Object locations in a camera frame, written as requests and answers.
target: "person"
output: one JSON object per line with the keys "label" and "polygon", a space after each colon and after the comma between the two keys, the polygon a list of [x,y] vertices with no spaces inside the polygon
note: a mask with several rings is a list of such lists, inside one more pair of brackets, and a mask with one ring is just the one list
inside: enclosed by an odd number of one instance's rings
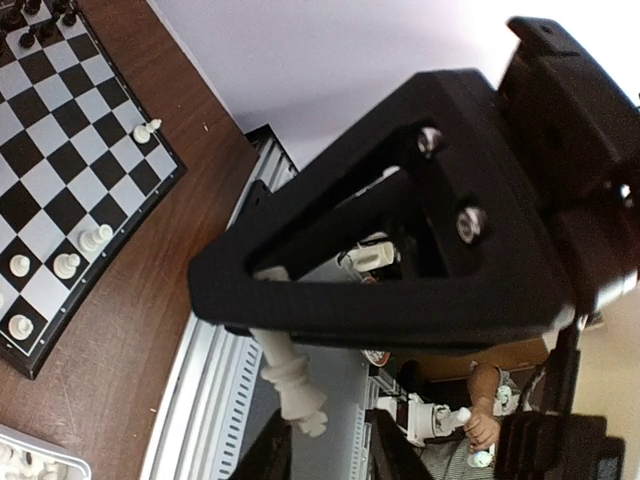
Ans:
{"label": "person", "polygon": [[462,439],[444,443],[427,443],[420,458],[434,480],[492,480],[492,465],[472,467],[467,462],[472,453],[498,446],[500,418],[494,416],[498,389],[507,385],[518,394],[507,372],[490,364],[476,365],[467,381],[471,398],[471,419],[464,427]]}

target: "chessboard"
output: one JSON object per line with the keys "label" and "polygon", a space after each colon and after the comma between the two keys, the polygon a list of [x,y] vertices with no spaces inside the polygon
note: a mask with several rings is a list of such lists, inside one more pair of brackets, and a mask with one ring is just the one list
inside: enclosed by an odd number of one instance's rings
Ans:
{"label": "chessboard", "polygon": [[75,3],[0,4],[0,29],[0,356],[35,379],[186,169],[159,122],[132,134],[154,122]]}

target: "person's hand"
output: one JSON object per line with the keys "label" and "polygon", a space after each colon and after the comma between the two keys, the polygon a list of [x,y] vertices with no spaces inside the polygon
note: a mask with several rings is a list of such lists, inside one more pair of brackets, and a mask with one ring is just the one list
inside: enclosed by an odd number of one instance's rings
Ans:
{"label": "person's hand", "polygon": [[493,416],[493,402],[481,399],[471,410],[471,419],[464,426],[471,442],[471,450],[481,452],[498,443],[500,424]]}

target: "white square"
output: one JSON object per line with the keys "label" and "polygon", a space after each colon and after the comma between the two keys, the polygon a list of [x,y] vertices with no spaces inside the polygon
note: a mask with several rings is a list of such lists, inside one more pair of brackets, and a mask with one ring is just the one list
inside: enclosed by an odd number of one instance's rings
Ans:
{"label": "white square", "polygon": [[76,102],[91,123],[104,117],[111,110],[97,88],[83,93],[76,98]]}
{"label": "white square", "polygon": [[51,45],[44,49],[44,53],[49,58],[53,68],[56,69],[56,72],[62,72],[76,65],[79,61],[67,42],[58,42],[55,45]]}
{"label": "white square", "polygon": [[0,252],[7,248],[13,239],[16,238],[16,232],[11,228],[7,221],[0,217]]}
{"label": "white square", "polygon": [[127,216],[133,215],[145,200],[144,195],[130,177],[120,180],[111,189],[111,196]]}
{"label": "white square", "polygon": [[144,158],[140,149],[136,147],[136,144],[129,136],[123,137],[111,147],[111,153],[127,173],[133,170]]}
{"label": "white square", "polygon": [[53,115],[47,115],[31,125],[27,128],[27,133],[45,157],[51,155],[69,140]]}
{"label": "white square", "polygon": [[86,28],[84,28],[84,25],[80,21],[80,19],[78,19],[73,27],[64,26],[60,29],[60,31],[62,32],[62,36],[64,38],[73,38],[77,37],[78,35],[82,35],[83,33],[87,33],[87,30]]}
{"label": "white square", "polygon": [[46,160],[29,170],[21,181],[43,208],[64,188],[64,182]]}
{"label": "white square", "polygon": [[87,72],[94,85],[100,85],[114,76],[113,70],[102,55],[96,55],[82,62],[82,68]]}
{"label": "white square", "polygon": [[131,100],[127,100],[122,105],[117,106],[113,111],[113,114],[116,116],[125,132],[128,133],[133,132],[133,129],[138,125],[146,123],[142,113]]}
{"label": "white square", "polygon": [[69,290],[46,266],[41,266],[21,292],[40,315],[51,321],[69,296]]}
{"label": "white square", "polygon": [[9,166],[7,161],[0,155],[0,196],[13,187],[18,181],[18,176]]}
{"label": "white square", "polygon": [[178,166],[164,148],[156,148],[147,155],[147,161],[160,180],[165,180]]}
{"label": "white square", "polygon": [[98,248],[95,252],[85,252],[84,250],[82,250],[82,248],[80,248],[80,234],[86,232],[87,230],[93,231],[99,226],[100,225],[98,225],[98,222],[96,222],[91,215],[87,214],[82,220],[80,220],[80,222],[78,222],[75,227],[73,227],[73,230],[71,230],[67,235],[67,238],[72,243],[72,245],[76,247],[76,249],[82,254],[82,256],[89,261],[89,263],[92,263],[96,258],[100,256],[101,249]]}
{"label": "white square", "polygon": [[49,9],[44,6],[44,4],[40,7],[40,10],[35,15],[24,15],[24,18],[27,19],[27,23],[29,25],[36,25],[37,23],[44,22],[45,20],[49,20],[51,18],[51,12]]}
{"label": "white square", "polygon": [[15,137],[23,128],[9,104],[0,104],[0,145]]}
{"label": "white square", "polygon": [[58,75],[53,75],[38,83],[35,89],[50,112],[73,98],[71,92]]}
{"label": "white square", "polygon": [[20,62],[11,62],[9,65],[5,65],[0,70],[0,73],[0,78],[2,79],[0,93],[2,93],[5,100],[15,97],[31,86],[31,80],[24,73]]}
{"label": "white square", "polygon": [[64,233],[44,210],[40,210],[20,230],[18,236],[42,263],[47,261],[64,240]]}
{"label": "white square", "polygon": [[3,318],[19,295],[16,289],[2,275],[0,275],[0,292],[4,295],[4,303],[0,305],[0,318]]}
{"label": "white square", "polygon": [[107,145],[91,125],[73,137],[71,143],[88,165],[91,165],[108,150]]}
{"label": "white square", "polygon": [[87,212],[107,194],[107,189],[90,168],[85,168],[80,175],[71,180],[69,190]]}
{"label": "white square", "polygon": [[29,27],[23,27],[19,30],[14,30],[10,34],[7,35],[7,45],[13,52],[13,55],[20,60],[21,58],[28,57],[32,53],[39,52],[42,50],[42,46],[38,42],[38,38],[36,37],[36,41],[31,48],[22,48],[20,46],[20,37],[25,34],[29,30]]}

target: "chessboard border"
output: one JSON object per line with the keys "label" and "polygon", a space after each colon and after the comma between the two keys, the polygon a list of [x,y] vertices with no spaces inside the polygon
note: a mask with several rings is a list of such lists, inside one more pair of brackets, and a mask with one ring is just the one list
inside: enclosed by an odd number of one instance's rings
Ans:
{"label": "chessboard border", "polygon": [[[49,9],[51,12],[51,0],[45,0],[43,7]],[[77,9],[78,21],[82,22],[87,30],[87,33],[91,37],[93,43],[98,49],[100,55],[102,55],[109,67],[113,70],[115,78],[120,86],[125,90],[128,97],[141,113],[143,118],[147,121],[151,120],[151,116],[145,110],[142,102],[135,95],[129,84],[127,83],[124,75],[113,61],[106,48],[102,44],[99,35],[91,26],[91,23],[84,15],[80,6],[76,1],[71,2]],[[87,296],[93,291],[95,285],[104,275],[106,269],[111,265],[111,262],[118,255],[120,250],[129,242],[133,234],[140,228],[147,217],[155,210],[164,197],[175,187],[178,181],[187,173],[187,167],[184,162],[177,155],[175,150],[171,147],[161,131],[158,131],[154,135],[158,142],[165,148],[167,153],[176,162],[176,169],[160,183],[155,189],[156,194],[150,194],[150,196],[143,202],[137,212],[127,218],[125,223],[117,231],[114,231],[114,238],[103,249],[101,254],[93,260],[89,267],[82,272],[79,281],[75,284],[72,290],[69,292],[69,296],[60,307],[56,315],[48,322],[47,326],[40,333],[40,336],[31,347],[28,354],[24,354],[23,350],[17,349],[15,346],[11,346],[10,349],[0,349],[0,357],[4,358],[13,368],[25,375],[30,380],[35,380],[40,373],[45,361],[53,351],[53,348],[58,343],[60,337],[66,330],[69,323],[77,313],[80,306],[84,303]]]}

